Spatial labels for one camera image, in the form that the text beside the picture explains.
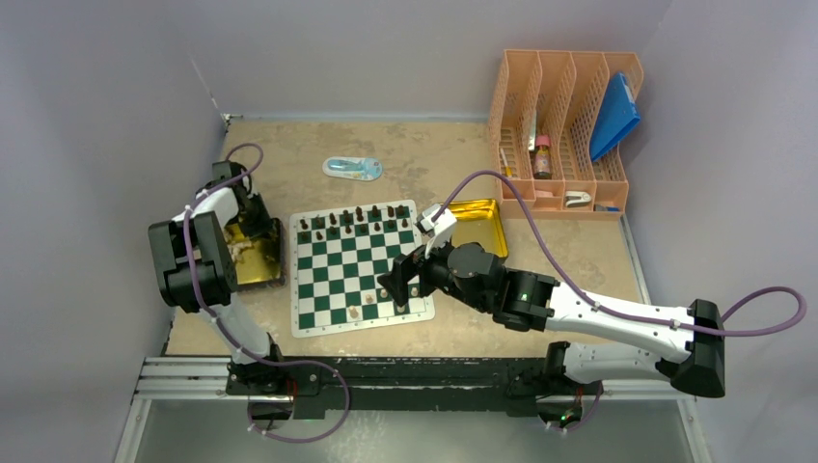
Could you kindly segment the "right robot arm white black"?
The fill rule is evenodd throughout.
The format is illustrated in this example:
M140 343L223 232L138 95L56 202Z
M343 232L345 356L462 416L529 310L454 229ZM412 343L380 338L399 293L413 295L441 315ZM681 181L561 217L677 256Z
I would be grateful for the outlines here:
M439 290L512 331L606 340L600 347L549 345L541 378L556 393L606 379L647 379L687 395L725 395L724 340L707 332L719 325L718 308L709 301L662 307L592 292L580 296L553 277L506 267L477 243L431 251L420 246L397 256L377 283L400 306L412 294Z

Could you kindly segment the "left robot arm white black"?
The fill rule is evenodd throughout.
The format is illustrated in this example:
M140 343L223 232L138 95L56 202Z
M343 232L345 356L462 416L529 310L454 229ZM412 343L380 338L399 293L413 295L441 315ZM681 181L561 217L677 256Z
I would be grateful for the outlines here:
M194 203L148 227L158 289L169 307L202 316L231 350L232 364L254 364L251 383L273 395L285 387L287 368L274 360L274 341L238 295L238 273L224 231L235 225L251 243L273 242L272 259L280 264L282 223L269 214L244 166L221 161L212 173Z

